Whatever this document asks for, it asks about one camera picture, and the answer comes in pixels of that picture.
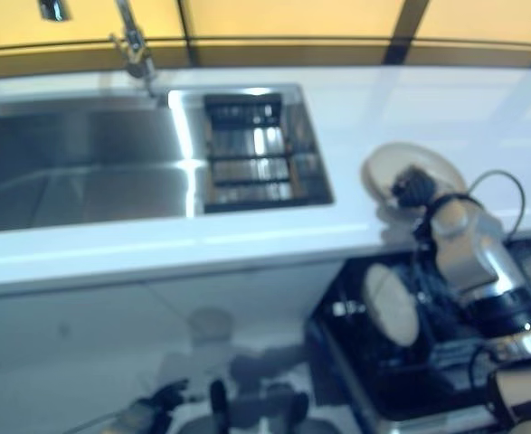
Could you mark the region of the dark robot right hand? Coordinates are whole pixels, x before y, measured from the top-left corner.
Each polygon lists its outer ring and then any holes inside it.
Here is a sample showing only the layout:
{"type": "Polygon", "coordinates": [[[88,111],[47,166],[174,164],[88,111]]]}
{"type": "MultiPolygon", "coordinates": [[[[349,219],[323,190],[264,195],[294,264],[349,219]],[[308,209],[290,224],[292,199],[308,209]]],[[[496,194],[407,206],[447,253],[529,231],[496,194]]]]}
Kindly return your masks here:
{"type": "Polygon", "coordinates": [[[411,165],[397,175],[391,192],[401,208],[427,205],[436,193],[436,183],[420,167],[411,165]]]}

